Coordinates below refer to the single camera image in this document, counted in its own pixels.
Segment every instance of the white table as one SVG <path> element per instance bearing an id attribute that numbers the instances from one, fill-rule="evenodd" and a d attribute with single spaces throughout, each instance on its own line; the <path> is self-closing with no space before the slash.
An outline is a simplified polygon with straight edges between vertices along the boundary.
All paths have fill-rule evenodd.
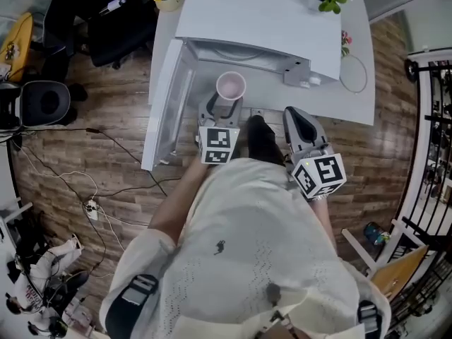
<path id="1" fill-rule="evenodd" d="M 359 94 L 346 90 L 341 82 L 304 89 L 285 85 L 282 77 L 268 71 L 231 64 L 202 61 L 196 72 L 188 105 L 197 103 L 215 89 L 217 77 L 225 71 L 238 71 L 247 81 L 244 107 L 283 111 L 287 106 L 299 107 L 310 114 L 373 125 L 375 110 L 374 53 L 364 0 L 353 0 L 342 5 L 342 28 L 353 38 L 350 51 L 358 57 L 367 70 L 367 86 Z M 174 39 L 181 10 L 160 12 L 155 33 L 153 59 L 150 72 L 149 103 L 153 102 L 155 87 L 171 39 Z M 343 64 L 341 74 L 351 74 Z"/>

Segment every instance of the white cup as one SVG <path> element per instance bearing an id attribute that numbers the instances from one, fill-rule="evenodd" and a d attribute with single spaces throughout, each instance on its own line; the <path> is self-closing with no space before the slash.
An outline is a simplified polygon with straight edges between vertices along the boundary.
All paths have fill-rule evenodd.
<path id="1" fill-rule="evenodd" d="M 227 71 L 217 79 L 218 95 L 226 100 L 238 100 L 245 90 L 245 78 L 236 71 Z"/>

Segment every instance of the black logo on shirt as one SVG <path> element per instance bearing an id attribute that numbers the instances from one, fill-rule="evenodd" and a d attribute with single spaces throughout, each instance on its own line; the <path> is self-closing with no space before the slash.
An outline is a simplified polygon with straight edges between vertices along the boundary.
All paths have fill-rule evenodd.
<path id="1" fill-rule="evenodd" d="M 217 243 L 218 252 L 214 253 L 214 255 L 221 254 L 225 249 L 225 240 L 221 240 Z"/>

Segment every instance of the white power adapter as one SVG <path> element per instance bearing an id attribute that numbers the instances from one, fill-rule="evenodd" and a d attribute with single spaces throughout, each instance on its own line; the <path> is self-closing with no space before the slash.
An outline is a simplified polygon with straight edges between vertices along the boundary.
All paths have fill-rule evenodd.
<path id="1" fill-rule="evenodd" d="M 88 217 L 90 220 L 97 221 L 99 220 L 99 217 L 97 215 L 97 209 L 99 206 L 96 204 L 96 201 L 89 200 L 88 204 L 86 205 L 86 213 L 88 214 Z"/>

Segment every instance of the forearm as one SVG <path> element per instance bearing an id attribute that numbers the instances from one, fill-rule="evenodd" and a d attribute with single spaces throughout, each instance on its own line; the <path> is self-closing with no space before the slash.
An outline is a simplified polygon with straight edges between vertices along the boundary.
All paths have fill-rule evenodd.
<path id="1" fill-rule="evenodd" d="M 313 200 L 309 202 L 312 210 L 316 214 L 320 223 L 326 231 L 326 234 L 330 238 L 333 243 L 334 249 L 337 251 L 338 248 L 336 246 L 336 240 L 333 234 L 333 228 L 331 227 L 330 214 L 328 213 L 328 204 L 326 202 L 326 198 L 322 198 L 321 200 Z"/>
<path id="2" fill-rule="evenodd" d="M 207 169 L 208 166 L 202 164 L 199 157 L 196 157 L 174 191 L 155 211 L 148 228 L 164 232 L 177 244 L 191 204 L 206 177 Z"/>

